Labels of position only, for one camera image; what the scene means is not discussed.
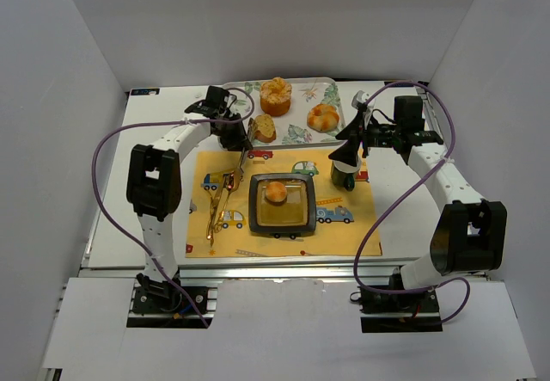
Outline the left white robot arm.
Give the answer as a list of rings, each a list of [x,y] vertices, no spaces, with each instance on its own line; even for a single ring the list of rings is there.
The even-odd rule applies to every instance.
[[[180,120],[165,124],[168,132],[131,150],[126,199],[143,232],[145,267],[137,281],[147,290],[162,290],[179,281],[172,223],[182,196],[180,166],[187,155],[211,136],[217,137],[226,151],[244,154],[252,148],[244,125],[251,114],[231,109],[236,95],[243,92],[210,86],[205,99],[187,107]]]

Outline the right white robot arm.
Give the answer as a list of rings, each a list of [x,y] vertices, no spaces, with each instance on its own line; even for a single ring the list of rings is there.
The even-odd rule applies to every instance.
[[[475,273],[500,267],[504,252],[507,211],[500,201],[489,201],[475,191],[448,156],[441,136],[425,129],[423,100],[401,95],[394,99],[394,116],[378,122],[363,91],[355,94],[357,114],[336,138],[331,180],[351,191],[360,160],[372,148],[389,148],[422,180],[440,212],[429,252],[400,267],[391,291],[415,293],[441,285],[457,273]]]

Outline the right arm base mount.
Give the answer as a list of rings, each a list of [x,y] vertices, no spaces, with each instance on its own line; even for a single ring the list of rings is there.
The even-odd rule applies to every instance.
[[[439,303],[434,292],[389,295],[358,288],[349,300],[359,307],[364,334],[442,332]]]

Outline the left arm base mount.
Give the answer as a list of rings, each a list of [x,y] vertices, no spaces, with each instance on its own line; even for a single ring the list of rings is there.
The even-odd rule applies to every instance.
[[[217,288],[185,286],[205,321],[210,324],[216,310]],[[180,292],[172,298],[152,295],[134,281],[126,319],[129,329],[206,329],[189,300]]]

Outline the small round bread roll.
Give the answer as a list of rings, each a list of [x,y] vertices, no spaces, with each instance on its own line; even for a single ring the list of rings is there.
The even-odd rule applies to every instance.
[[[281,181],[270,181],[265,188],[265,197],[273,204],[283,203],[287,198],[286,186]]]

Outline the herb bread slice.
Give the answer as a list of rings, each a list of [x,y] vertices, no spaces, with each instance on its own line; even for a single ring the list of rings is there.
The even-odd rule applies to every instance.
[[[254,139],[262,143],[271,143],[277,138],[277,131],[270,114],[258,115],[253,123]]]

